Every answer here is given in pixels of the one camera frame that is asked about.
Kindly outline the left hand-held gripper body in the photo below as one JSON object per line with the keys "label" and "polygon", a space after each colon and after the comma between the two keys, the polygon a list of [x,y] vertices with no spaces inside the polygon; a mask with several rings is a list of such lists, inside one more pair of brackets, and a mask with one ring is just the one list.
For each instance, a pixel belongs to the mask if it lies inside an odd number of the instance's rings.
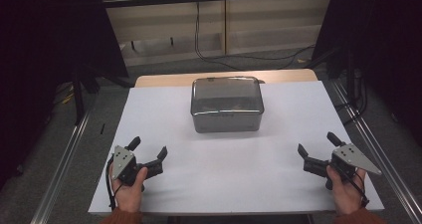
{"label": "left hand-held gripper body", "polygon": [[147,163],[137,163],[132,151],[121,146],[114,148],[112,178],[119,179],[123,184],[131,186],[138,171],[147,168],[146,178],[151,178],[163,172],[162,162],[157,158]]}

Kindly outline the person's right hand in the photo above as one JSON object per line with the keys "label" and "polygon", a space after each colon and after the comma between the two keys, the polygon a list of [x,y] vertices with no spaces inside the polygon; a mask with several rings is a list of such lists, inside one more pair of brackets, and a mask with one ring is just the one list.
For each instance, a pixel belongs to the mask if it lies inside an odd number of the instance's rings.
{"label": "person's right hand", "polygon": [[326,168],[332,181],[332,196],[338,216],[351,214],[361,208],[361,194],[351,182],[343,182],[331,166]]}

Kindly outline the wooden table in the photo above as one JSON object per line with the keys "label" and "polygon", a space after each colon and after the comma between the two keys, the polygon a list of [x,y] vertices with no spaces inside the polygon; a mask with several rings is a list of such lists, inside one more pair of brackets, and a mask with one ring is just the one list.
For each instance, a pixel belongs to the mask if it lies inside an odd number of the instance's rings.
{"label": "wooden table", "polygon": [[137,78],[134,86],[136,88],[190,87],[197,79],[222,77],[255,77],[265,84],[314,82],[317,80],[317,75],[314,71],[310,69],[297,69],[141,76]]}

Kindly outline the aluminium floor rail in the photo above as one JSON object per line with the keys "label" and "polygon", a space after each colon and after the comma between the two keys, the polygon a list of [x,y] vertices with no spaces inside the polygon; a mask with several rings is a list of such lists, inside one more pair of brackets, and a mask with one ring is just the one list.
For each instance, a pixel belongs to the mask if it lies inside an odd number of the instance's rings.
{"label": "aluminium floor rail", "polygon": [[67,143],[59,165],[49,183],[43,198],[30,222],[30,224],[48,224],[54,205],[64,184],[65,177],[84,134],[91,113],[85,112],[80,122],[74,127],[73,133]]}
{"label": "aluminium floor rail", "polygon": [[422,167],[408,147],[412,138],[385,114],[383,105],[359,112],[348,104],[340,81],[329,83],[335,91],[335,100],[345,105],[344,119],[349,120],[349,124],[344,127],[350,139],[382,171],[381,176],[371,174],[370,178],[384,203],[383,217],[389,224],[422,224],[422,202],[409,185],[422,181],[422,174],[412,170]]}

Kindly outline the black metal stand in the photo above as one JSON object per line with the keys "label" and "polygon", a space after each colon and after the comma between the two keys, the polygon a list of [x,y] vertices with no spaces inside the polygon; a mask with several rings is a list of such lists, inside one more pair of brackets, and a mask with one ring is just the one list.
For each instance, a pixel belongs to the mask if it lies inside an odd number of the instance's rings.
{"label": "black metal stand", "polygon": [[88,65],[74,66],[72,83],[77,111],[75,125],[79,125],[85,115],[83,88],[85,88],[89,94],[96,94],[100,90],[100,86],[96,80],[95,70]]}

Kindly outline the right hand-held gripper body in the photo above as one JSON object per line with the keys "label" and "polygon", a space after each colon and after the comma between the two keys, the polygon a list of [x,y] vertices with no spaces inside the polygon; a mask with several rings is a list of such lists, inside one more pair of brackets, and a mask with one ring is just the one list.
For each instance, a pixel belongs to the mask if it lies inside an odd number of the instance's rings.
{"label": "right hand-held gripper body", "polygon": [[319,160],[310,156],[304,159],[304,171],[321,177],[327,177],[328,166],[335,169],[341,178],[352,178],[357,168],[377,175],[382,174],[382,171],[352,143],[336,148],[330,160]]}

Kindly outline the person's left hand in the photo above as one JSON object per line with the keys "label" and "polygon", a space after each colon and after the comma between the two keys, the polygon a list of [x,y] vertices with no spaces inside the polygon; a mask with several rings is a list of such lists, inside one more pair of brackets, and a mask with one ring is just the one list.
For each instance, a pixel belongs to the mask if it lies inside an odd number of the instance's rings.
{"label": "person's left hand", "polygon": [[142,203],[141,187],[147,174],[147,168],[142,167],[131,186],[125,186],[119,179],[110,178],[111,188],[116,200],[116,206],[121,210],[129,213],[140,211]]}

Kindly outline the black curtain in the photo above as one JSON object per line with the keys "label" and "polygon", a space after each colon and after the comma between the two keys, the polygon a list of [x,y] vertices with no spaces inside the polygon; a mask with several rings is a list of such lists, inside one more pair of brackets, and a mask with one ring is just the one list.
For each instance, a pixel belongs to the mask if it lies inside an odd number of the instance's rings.
{"label": "black curtain", "polygon": [[126,77],[103,0],[0,0],[0,189],[42,132],[56,87]]}
{"label": "black curtain", "polygon": [[336,77],[352,55],[422,146],[422,0],[329,0],[313,57]]}

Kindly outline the clear grey plastic storage box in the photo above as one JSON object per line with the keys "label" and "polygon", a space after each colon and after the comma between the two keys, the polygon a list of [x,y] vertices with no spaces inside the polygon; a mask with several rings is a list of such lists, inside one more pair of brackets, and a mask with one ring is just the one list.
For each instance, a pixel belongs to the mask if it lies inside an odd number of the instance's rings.
{"label": "clear grey plastic storage box", "polygon": [[207,132],[257,131],[261,125],[262,114],[223,113],[193,116],[195,130]]}

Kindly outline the white table mat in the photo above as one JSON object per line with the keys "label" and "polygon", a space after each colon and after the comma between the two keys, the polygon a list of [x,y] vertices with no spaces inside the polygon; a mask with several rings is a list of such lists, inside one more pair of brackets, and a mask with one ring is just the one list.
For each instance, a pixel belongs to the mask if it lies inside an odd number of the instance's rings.
{"label": "white table mat", "polygon": [[298,147],[327,160],[333,132],[348,135],[321,82],[263,84],[265,112],[257,131],[199,133],[188,87],[130,90],[113,140],[141,143],[140,162],[168,154],[163,172],[145,182],[148,215],[243,215],[331,211],[323,178],[303,170]]}

